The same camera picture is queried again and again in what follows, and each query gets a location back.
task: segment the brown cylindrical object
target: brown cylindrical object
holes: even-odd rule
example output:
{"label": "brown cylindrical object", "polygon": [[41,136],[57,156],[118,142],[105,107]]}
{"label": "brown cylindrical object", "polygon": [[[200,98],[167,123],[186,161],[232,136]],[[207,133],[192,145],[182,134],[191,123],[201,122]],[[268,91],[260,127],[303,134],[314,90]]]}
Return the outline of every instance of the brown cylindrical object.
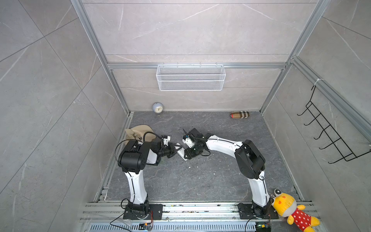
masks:
{"label": "brown cylindrical object", "polygon": [[236,111],[230,114],[231,118],[247,118],[248,116],[250,116],[250,114],[247,111]]}

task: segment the mesh basket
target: mesh basket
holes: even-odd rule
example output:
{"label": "mesh basket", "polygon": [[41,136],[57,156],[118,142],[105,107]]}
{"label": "mesh basket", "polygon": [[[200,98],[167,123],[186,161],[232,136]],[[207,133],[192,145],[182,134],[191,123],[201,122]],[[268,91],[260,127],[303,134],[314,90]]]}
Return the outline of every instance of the mesh basket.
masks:
{"label": "mesh basket", "polygon": [[159,65],[156,72],[161,91],[222,90],[223,65]]}

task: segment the wire shelf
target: wire shelf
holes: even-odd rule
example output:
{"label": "wire shelf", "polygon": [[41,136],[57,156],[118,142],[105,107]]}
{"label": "wire shelf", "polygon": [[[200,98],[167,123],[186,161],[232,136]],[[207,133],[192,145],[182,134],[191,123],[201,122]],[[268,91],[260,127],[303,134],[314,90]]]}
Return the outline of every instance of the wire shelf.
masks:
{"label": "wire shelf", "polygon": [[[365,153],[363,153],[363,154],[361,154],[361,155],[356,155],[353,151],[352,151],[352,149],[350,149],[350,147],[347,145],[347,143],[343,140],[343,138],[339,135],[339,133],[335,130],[335,128],[328,122],[328,120],[325,118],[325,116],[319,111],[319,109],[313,104],[313,102],[312,102],[312,97],[313,97],[313,94],[314,94],[314,91],[316,90],[316,86],[314,85],[312,88],[311,88],[311,90],[313,90],[313,92],[312,92],[312,95],[311,95],[311,98],[310,98],[310,100],[309,100],[309,102],[305,105],[305,110],[304,110],[304,112],[303,113],[301,113],[301,114],[297,114],[298,116],[302,116],[306,111],[308,111],[313,117],[314,117],[314,119],[310,122],[310,123],[308,123],[308,124],[304,124],[304,126],[308,126],[308,125],[310,125],[312,122],[314,122],[314,121],[316,121],[319,125],[320,125],[320,127],[322,128],[322,131],[321,131],[321,133],[319,134],[319,136],[318,136],[318,138],[315,138],[315,137],[313,137],[315,140],[317,140],[317,139],[319,139],[320,137],[321,137],[321,135],[323,134],[323,133],[325,133],[326,134],[326,136],[330,139],[330,141],[331,141],[331,143],[329,144],[329,145],[327,145],[326,147],[323,147],[323,148],[320,148],[319,147],[319,149],[320,150],[323,150],[323,149],[326,149],[326,148],[328,148],[329,146],[331,146],[331,145],[334,145],[335,147],[336,147],[336,149],[338,150],[338,152],[340,153],[340,155],[342,156],[342,158],[340,158],[340,159],[338,159],[338,160],[336,160],[336,161],[334,161],[334,162],[328,162],[329,164],[333,164],[333,163],[336,163],[336,162],[338,162],[338,161],[340,161],[340,160],[345,160],[345,161],[351,161],[351,160],[353,160],[353,159],[356,159],[356,158],[359,158],[359,157],[361,157],[361,156],[363,156],[363,155],[366,155],[366,154],[368,154],[368,153],[371,153],[371,150],[370,151],[368,151],[368,152],[365,152]],[[319,112],[319,114],[317,115],[317,116],[314,116],[314,114],[313,114],[313,112],[309,109],[309,107],[311,107],[311,106],[313,106],[318,112]],[[325,121],[326,121],[326,123],[328,124],[326,127],[324,127],[324,126],[322,126],[322,124],[321,123],[319,123],[319,121],[318,121],[318,118],[319,117],[322,117]],[[329,136],[329,134],[327,133],[327,131],[326,131],[326,129],[328,129],[328,128],[331,128],[331,129],[333,129],[333,131],[336,133],[336,135],[337,135],[337,138],[336,139],[332,139],[330,136]],[[338,146],[336,145],[336,142],[342,142],[342,143],[344,143],[344,145],[349,149],[349,154],[348,155],[343,155],[343,153],[339,150],[339,148],[338,148]]]}
{"label": "wire shelf", "polygon": [[222,90],[223,65],[158,65],[156,78],[161,91]]}

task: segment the marble floor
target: marble floor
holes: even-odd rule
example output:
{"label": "marble floor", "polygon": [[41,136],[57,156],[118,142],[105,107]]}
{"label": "marble floor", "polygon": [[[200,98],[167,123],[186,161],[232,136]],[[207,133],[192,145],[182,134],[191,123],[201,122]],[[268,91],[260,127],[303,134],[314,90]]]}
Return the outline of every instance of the marble floor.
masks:
{"label": "marble floor", "polygon": [[[275,188],[298,199],[289,173],[275,147],[268,128],[259,112],[250,117],[232,119],[229,112],[153,112],[137,111],[130,127],[146,124],[159,135],[171,136],[171,142],[182,143],[183,128],[196,128],[201,133],[213,133],[235,141],[249,139],[266,159],[267,189]],[[179,155],[163,157],[158,166],[144,169],[144,185],[149,200],[174,201],[251,201],[252,193],[246,177],[229,155],[212,151],[208,157],[197,156],[184,161]],[[107,200],[130,197],[128,181],[121,168],[116,167],[108,189]]]}

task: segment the plush toy foot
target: plush toy foot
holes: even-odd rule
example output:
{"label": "plush toy foot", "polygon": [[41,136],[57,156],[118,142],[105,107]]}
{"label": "plush toy foot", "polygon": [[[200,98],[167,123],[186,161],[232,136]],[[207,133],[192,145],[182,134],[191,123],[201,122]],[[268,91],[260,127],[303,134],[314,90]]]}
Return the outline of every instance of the plush toy foot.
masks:
{"label": "plush toy foot", "polygon": [[307,227],[304,232],[315,232],[315,230],[312,227]]}
{"label": "plush toy foot", "polygon": [[311,226],[318,226],[319,224],[321,224],[318,220],[318,218],[316,217],[311,217]]}

